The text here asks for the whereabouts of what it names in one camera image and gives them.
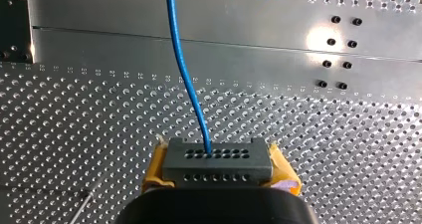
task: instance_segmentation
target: perforated surface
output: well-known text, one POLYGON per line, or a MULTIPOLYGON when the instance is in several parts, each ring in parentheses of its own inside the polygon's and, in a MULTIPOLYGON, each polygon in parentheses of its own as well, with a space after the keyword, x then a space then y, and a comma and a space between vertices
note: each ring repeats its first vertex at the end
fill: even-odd
MULTIPOLYGON (((104 170, 110 174, 80 222, 112 223, 139 194, 157 133, 201 140, 180 85, 42 70, 8 68, 0 78, 1 184, 20 187, 7 194, 16 223, 69 221, 78 191, 104 170)), ((223 87, 198 95, 215 141, 262 136, 280 144, 322 223, 421 222, 419 106, 223 87)))
MULTIPOLYGON (((78 222, 112 223, 156 134, 201 141, 165 0, 29 2, 38 64, 0 65, 0 218, 69 222, 108 171, 78 222)), ((321 223, 421 223, 421 6, 178 0, 212 139, 277 141, 321 223)))

